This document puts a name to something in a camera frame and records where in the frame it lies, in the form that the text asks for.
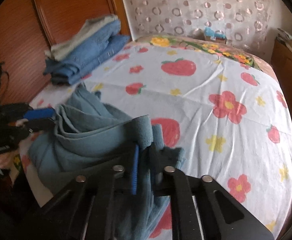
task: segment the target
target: clothing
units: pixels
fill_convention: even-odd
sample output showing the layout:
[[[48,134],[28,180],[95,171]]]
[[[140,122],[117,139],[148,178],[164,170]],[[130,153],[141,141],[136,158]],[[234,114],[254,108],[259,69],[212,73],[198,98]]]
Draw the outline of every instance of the clothing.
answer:
[[[75,34],[70,40],[52,45],[50,51],[45,51],[46,56],[56,61],[61,61],[65,59],[66,56],[84,40],[92,36],[106,24],[113,22],[117,19],[117,15],[110,14],[99,18],[86,20],[80,31]]]
[[[51,73],[52,83],[75,84],[124,47],[129,37],[116,35],[119,31],[120,21],[115,20],[88,37],[62,61],[46,59],[44,75]]]
[[[165,147],[161,126],[152,126],[148,116],[131,119],[101,103],[100,92],[91,94],[83,85],[65,105],[57,107],[56,114],[54,131],[40,135],[29,149],[40,180],[55,194],[78,174],[98,176],[116,164],[130,175],[138,144],[137,194],[128,196],[117,213],[116,237],[146,239],[169,202],[168,197],[153,195],[155,167],[151,160],[162,159],[165,165],[180,168],[184,150]]]

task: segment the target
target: wall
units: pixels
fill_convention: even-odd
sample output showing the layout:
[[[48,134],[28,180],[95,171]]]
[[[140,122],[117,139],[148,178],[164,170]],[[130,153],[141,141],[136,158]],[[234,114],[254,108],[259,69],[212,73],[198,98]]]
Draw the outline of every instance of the wall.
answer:
[[[202,37],[206,27],[228,44],[270,61],[277,28],[292,33],[281,0],[124,0],[133,39],[147,34]]]

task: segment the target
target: strawberry print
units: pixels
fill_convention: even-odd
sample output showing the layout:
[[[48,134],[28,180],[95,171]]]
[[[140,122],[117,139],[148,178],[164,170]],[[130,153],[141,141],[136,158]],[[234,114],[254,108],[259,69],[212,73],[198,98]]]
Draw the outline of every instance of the strawberry print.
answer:
[[[157,226],[155,227],[149,238],[155,238],[160,235],[163,229],[169,230],[171,228],[172,228],[172,208],[169,204],[162,218],[158,222]]]
[[[37,103],[37,107],[38,107],[38,106],[41,106],[43,103],[44,103],[44,99],[40,99],[40,100],[38,101],[38,103]]]
[[[175,61],[163,61],[162,70],[170,75],[191,76],[196,71],[196,64],[183,58]]]
[[[144,68],[142,67],[142,66],[135,66],[135,67],[131,67],[130,69],[129,69],[129,73],[130,74],[133,74],[133,73],[135,73],[135,74],[138,74],[140,71],[142,71]]]
[[[89,77],[91,77],[91,76],[92,76],[92,74],[89,73],[89,74],[85,75],[84,77],[82,77],[81,79],[82,79],[82,80],[85,80],[85,79],[87,79],[87,78],[89,78]]]
[[[242,80],[244,80],[248,84],[251,84],[253,86],[258,86],[259,85],[259,82],[255,79],[254,75],[251,75],[249,73],[243,72],[243,73],[240,74],[240,77],[242,78]]]
[[[146,47],[143,47],[143,48],[141,48],[139,51],[138,51],[138,53],[144,53],[144,52],[147,52],[148,51],[148,49],[146,48]]]
[[[128,58],[129,58],[129,54],[128,53],[126,53],[126,54],[120,54],[120,55],[116,55],[114,57],[113,61],[119,62],[119,61],[122,61],[122,60],[128,59]]]
[[[283,107],[287,108],[287,103],[283,94],[279,91],[276,91],[276,93],[277,93],[277,100],[282,103]]]
[[[23,165],[24,168],[24,172],[27,173],[27,167],[29,166],[29,164],[31,163],[29,157],[27,155],[23,155],[21,157],[21,163]]]
[[[234,124],[239,124],[242,116],[247,113],[246,107],[236,101],[235,95],[230,91],[224,91],[221,95],[209,95],[208,100],[215,105],[213,114],[217,118],[228,116]]]
[[[163,130],[164,144],[168,147],[174,147],[181,136],[179,123],[170,118],[155,118],[151,120],[151,124],[161,124]]]
[[[240,66],[243,67],[244,69],[248,70],[249,69],[249,66],[248,65],[245,65],[243,63],[240,63]]]
[[[271,125],[267,130],[267,136],[273,143],[280,142],[279,131],[276,126]]]
[[[230,188],[230,194],[239,202],[243,203],[246,199],[246,194],[250,192],[251,185],[247,181],[247,176],[242,174],[238,179],[230,178],[227,182]]]
[[[126,92],[129,95],[137,95],[137,94],[141,93],[141,89],[144,87],[145,86],[143,83],[133,83],[133,84],[126,86]]]

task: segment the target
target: bed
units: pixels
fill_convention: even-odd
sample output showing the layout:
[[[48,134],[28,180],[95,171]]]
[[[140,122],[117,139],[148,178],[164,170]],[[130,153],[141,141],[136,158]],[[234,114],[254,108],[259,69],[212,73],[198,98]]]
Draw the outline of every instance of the bed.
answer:
[[[161,124],[165,144],[185,148],[187,175],[214,177],[278,236],[292,202],[292,122],[267,63],[225,45],[149,36],[127,44],[81,82],[100,90],[102,102]],[[48,84],[30,105],[55,107],[75,87]],[[36,136],[20,143],[20,156],[43,206],[52,194],[27,155]],[[171,239],[170,216],[168,208],[150,238]]]

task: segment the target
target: floral bedspread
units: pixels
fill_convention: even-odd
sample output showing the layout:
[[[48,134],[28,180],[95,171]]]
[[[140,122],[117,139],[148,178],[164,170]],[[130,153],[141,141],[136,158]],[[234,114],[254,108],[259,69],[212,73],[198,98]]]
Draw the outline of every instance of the floral bedspread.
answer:
[[[132,117],[150,115],[167,146],[185,148],[187,175],[211,175],[277,237],[292,201],[292,122],[279,84],[255,66],[212,44],[152,37],[131,42],[83,82]],[[50,84],[31,106],[55,107],[74,89]],[[27,158],[35,137],[22,141],[20,155],[44,205],[52,194]],[[150,238],[172,238],[169,208]]]

